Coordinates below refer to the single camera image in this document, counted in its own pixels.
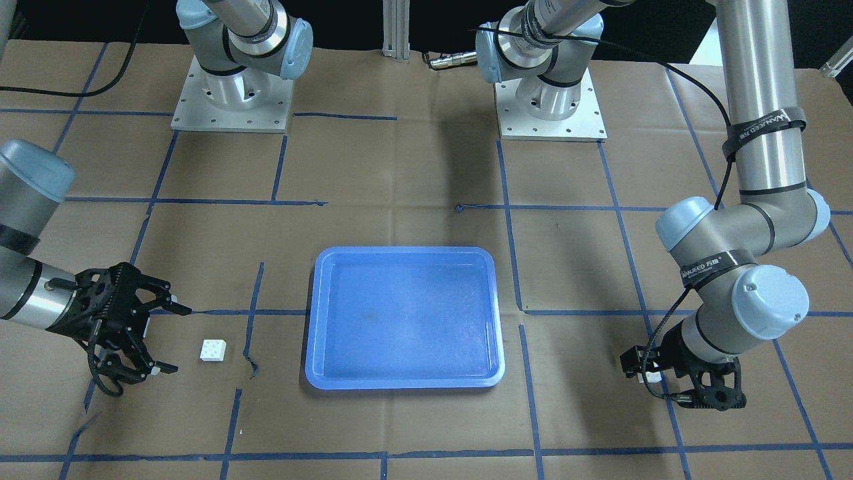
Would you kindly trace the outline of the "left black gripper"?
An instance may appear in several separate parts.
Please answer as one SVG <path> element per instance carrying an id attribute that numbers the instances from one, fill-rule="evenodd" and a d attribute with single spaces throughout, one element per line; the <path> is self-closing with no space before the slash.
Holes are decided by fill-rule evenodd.
<path id="1" fill-rule="evenodd" d="M 650 353 L 645 345 L 631 347 L 620 356 L 622 372 L 628 379 L 647 379 L 651 373 L 674 370 L 679 379 L 688 376 L 692 389 L 678 394 L 663 394 L 646 388 L 650 394 L 676 402 L 685 408 L 713 408 L 719 411 L 746 406 L 746 395 L 741 389 L 741 368 L 737 359 L 723 363 L 710 363 L 689 351 L 682 338 L 682 324 L 674 326 L 664 335 L 658 347 Z"/>

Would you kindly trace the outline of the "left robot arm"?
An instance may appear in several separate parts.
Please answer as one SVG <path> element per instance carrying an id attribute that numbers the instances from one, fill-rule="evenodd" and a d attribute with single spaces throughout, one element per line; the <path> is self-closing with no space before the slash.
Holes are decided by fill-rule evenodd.
<path id="1" fill-rule="evenodd" d="M 575 91 L 597 45 L 647 54 L 602 40 L 600 12 L 636 1 L 527 1 L 497 22 L 477 27 L 476 53 L 490 84 L 538 81 L 546 91 Z M 706 1 L 716 10 L 721 35 L 728 111 L 722 113 L 727 140 L 722 152 L 727 173 L 715 204 L 703 197 L 679 201 L 664 211 L 655 228 L 679 266 L 683 293 L 645 346 L 622 353 L 628 379 L 673 370 L 689 377 L 680 393 L 649 393 L 685 408 L 725 411 L 743 408 L 738 356 L 777 339 L 808 313 L 801 280 L 756 258 L 792 248 L 828 228 L 830 208 L 807 188 L 802 152 L 804 110 L 794 81 L 786 1 Z M 736 166 L 740 203 L 720 207 Z M 686 295 L 703 304 L 655 338 Z"/>

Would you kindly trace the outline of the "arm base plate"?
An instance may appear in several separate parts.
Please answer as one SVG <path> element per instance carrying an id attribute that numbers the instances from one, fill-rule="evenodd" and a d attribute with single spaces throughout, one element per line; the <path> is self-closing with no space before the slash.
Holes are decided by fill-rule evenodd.
<path id="1" fill-rule="evenodd" d="M 589 70 L 580 83 L 561 88 L 530 77 L 494 85 L 504 140 L 603 142 L 606 125 Z"/>
<path id="2" fill-rule="evenodd" d="M 192 58 L 171 128 L 196 133 L 283 134 L 291 118 L 292 79 L 247 68 L 231 76 L 205 72 Z"/>

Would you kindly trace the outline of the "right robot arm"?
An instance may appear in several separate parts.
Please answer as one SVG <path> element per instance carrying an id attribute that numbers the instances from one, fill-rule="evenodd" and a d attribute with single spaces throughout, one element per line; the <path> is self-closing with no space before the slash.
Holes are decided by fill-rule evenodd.
<path id="1" fill-rule="evenodd" d="M 171 127 L 210 133 L 283 133 L 293 84 L 307 70 L 314 31 L 279 1 L 179 1 L 194 60 Z M 66 200 L 75 171 L 33 143 L 2 145 L 2 320 L 53 332 L 85 350 L 101 391 L 120 396 L 176 365 L 156 361 L 143 341 L 152 310 L 179 315 L 168 281 L 127 262 L 73 274 L 34 259 L 40 234 Z"/>

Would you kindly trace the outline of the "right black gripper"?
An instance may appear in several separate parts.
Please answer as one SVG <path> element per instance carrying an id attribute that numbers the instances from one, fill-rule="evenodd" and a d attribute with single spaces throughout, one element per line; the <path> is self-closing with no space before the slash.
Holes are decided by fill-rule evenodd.
<path id="1" fill-rule="evenodd" d="M 115 383 L 136 385 L 148 376 L 179 370 L 176 365 L 155 361 L 141 337 L 152 310 L 162 308 L 180 316 L 193 313 L 192 308 L 173 297 L 169 282 L 145 275 L 134 265 L 122 262 L 107 269 L 82 271 L 74 280 L 52 277 L 46 286 L 54 293 L 72 295 L 66 312 L 47 328 L 48 331 L 89 341 L 95 325 L 101 320 L 95 343 L 124 353 L 132 364 L 126 367 L 118 353 L 110 353 L 100 362 L 101 375 Z M 138 289 L 152 293 L 152 300 L 140 301 Z"/>

